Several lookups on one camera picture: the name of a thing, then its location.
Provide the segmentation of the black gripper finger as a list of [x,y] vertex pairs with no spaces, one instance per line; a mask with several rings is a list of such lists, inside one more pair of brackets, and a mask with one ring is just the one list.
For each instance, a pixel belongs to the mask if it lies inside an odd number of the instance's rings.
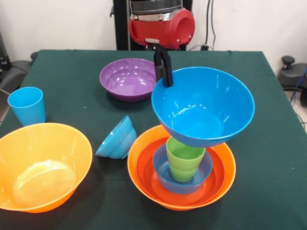
[[173,76],[172,76],[172,66],[171,66],[171,58],[166,49],[162,51],[162,60],[164,63],[163,66],[163,77],[164,77],[164,85],[169,88],[173,86]]
[[162,48],[155,48],[154,50],[154,66],[155,66],[156,82],[158,82],[163,77]]

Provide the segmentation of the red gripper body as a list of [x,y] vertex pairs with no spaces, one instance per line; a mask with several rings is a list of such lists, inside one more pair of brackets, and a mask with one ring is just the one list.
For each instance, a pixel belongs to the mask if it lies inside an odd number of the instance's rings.
[[178,49],[188,44],[195,32],[193,14],[180,9],[170,13],[132,15],[129,19],[132,39],[139,45],[159,44],[168,49]]

